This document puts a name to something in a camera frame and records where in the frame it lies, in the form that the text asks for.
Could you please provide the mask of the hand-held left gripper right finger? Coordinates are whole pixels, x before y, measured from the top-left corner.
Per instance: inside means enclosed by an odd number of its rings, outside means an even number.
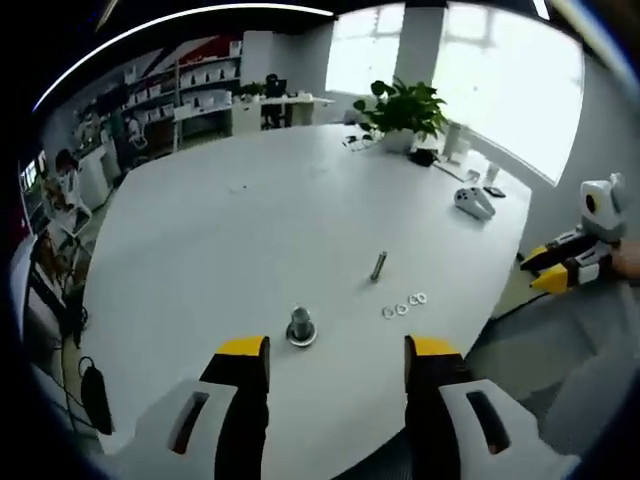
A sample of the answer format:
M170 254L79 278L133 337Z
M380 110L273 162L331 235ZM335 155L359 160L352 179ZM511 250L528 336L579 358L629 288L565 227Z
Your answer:
M404 338L405 429L415 479L534 479L550 449L533 415L489 380L475 380L446 340Z

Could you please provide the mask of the person's right hand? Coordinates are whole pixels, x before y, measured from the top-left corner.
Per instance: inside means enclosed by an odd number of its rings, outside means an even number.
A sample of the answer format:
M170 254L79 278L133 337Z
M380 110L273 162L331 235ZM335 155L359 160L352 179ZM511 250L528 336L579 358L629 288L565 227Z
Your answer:
M622 240L612 251L612 267L621 277L638 283L640 279L640 247L638 241Z

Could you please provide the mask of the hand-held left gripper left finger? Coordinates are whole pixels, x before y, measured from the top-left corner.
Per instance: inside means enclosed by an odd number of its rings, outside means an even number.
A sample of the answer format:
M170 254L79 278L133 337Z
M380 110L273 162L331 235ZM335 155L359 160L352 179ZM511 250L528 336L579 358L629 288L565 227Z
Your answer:
M270 338L223 343L197 380L139 417L134 479L259 479L269 423Z

